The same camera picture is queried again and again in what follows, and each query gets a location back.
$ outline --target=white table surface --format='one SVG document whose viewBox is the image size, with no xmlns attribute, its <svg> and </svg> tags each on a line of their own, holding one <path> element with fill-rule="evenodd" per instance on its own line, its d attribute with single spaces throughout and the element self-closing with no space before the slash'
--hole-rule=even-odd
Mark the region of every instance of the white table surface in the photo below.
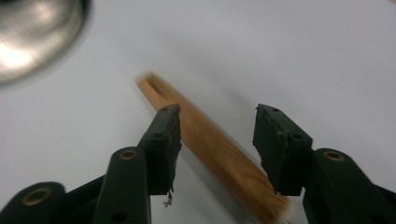
<svg viewBox="0 0 396 224">
<path fill-rule="evenodd" d="M 36 182 L 74 189 L 135 146 L 154 109 L 134 80 L 152 70 L 259 164 L 257 104 L 396 191 L 396 5 L 388 1 L 105 1 L 55 64 L 0 90 L 0 207 Z M 254 222 L 183 147 L 175 199 L 153 223 Z M 294 198 L 292 223 L 306 223 Z"/>
</svg>

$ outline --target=metal object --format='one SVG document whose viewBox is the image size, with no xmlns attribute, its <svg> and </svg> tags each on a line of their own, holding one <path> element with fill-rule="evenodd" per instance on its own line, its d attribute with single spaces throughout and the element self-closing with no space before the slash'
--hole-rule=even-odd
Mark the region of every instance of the metal object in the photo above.
<svg viewBox="0 0 396 224">
<path fill-rule="evenodd" d="M 81 29 L 87 5 L 84 0 L 0 1 L 0 85 L 63 52 Z"/>
<path fill-rule="evenodd" d="M 50 188 L 44 187 L 40 189 L 35 189 L 29 194 L 27 194 L 22 199 L 22 204 L 26 206 L 32 206 L 38 203 L 44 202 L 52 193 Z"/>
<path fill-rule="evenodd" d="M 343 161 L 344 160 L 344 157 L 340 153 L 335 152 L 335 151 L 325 151 L 325 152 L 323 152 L 323 155 L 325 155 L 329 160 L 332 160 L 332 161 Z"/>
<path fill-rule="evenodd" d="M 136 150 L 125 150 L 120 153 L 120 159 L 122 159 L 123 161 L 134 159 L 136 158 L 136 156 L 137 156 Z"/>
</svg>

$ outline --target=brass screw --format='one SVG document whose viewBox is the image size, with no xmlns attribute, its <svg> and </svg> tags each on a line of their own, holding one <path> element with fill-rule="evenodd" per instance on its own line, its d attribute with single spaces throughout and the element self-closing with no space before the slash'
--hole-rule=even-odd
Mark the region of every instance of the brass screw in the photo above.
<svg viewBox="0 0 396 224">
<path fill-rule="evenodd" d="M 344 157 L 335 151 L 325 151 L 323 154 L 327 157 L 327 159 L 332 160 L 332 161 L 343 161 Z"/>
<path fill-rule="evenodd" d="M 51 195 L 52 189 L 43 187 L 35 189 L 28 193 L 22 199 L 22 204 L 26 206 L 32 206 L 44 202 Z"/>
<path fill-rule="evenodd" d="M 128 161 L 128 160 L 134 159 L 136 157 L 137 157 L 137 151 L 136 150 L 125 150 L 125 151 L 122 151 L 121 154 L 120 154 L 120 158 L 123 161 Z"/>
</svg>

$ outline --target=wood grain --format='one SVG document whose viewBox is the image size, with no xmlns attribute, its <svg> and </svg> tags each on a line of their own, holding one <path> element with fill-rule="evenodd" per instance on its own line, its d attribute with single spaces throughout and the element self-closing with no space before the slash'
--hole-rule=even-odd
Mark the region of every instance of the wood grain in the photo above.
<svg viewBox="0 0 396 224">
<path fill-rule="evenodd" d="M 267 176 L 215 124 L 158 76 L 147 74 L 136 84 L 156 110 L 180 104 L 184 144 L 261 223 L 279 219 L 289 199 L 274 194 Z"/>
</svg>

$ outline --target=wooden stick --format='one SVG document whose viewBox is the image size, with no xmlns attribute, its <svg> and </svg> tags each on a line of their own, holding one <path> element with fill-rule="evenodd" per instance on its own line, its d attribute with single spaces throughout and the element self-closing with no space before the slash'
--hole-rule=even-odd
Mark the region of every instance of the wooden stick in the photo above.
<svg viewBox="0 0 396 224">
<path fill-rule="evenodd" d="M 156 110 L 180 104 L 181 139 L 261 223 L 274 223 L 289 199 L 274 194 L 263 172 L 254 165 L 198 108 L 154 74 L 136 81 Z"/>
</svg>

